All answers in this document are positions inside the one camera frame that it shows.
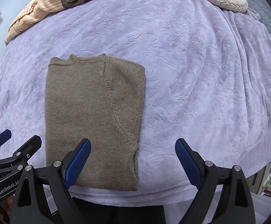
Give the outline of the taupe knit sweater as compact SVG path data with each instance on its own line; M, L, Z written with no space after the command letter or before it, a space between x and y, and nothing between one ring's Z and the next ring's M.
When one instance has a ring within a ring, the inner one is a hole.
M107 55L50 60L45 87L47 165L61 160L82 139L90 156L76 184L136 191L145 69Z

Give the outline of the lavender embossed bed blanket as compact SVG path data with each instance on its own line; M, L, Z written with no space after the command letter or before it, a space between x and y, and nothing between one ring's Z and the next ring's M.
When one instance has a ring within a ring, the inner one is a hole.
M173 204L196 193L175 155L184 138L218 166L246 176L271 161L271 35L257 13L207 0L94 0L52 14L13 39L0 60L0 130L6 158L44 137L44 91L52 57L106 54L145 68L138 191L74 186L86 201Z

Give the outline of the beige striped garment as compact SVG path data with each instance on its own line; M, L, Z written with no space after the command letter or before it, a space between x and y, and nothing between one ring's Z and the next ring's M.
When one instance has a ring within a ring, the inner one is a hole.
M61 0L31 0L9 26L4 40L5 44L7 45L16 36L25 32L33 24L46 18L49 14L63 9Z

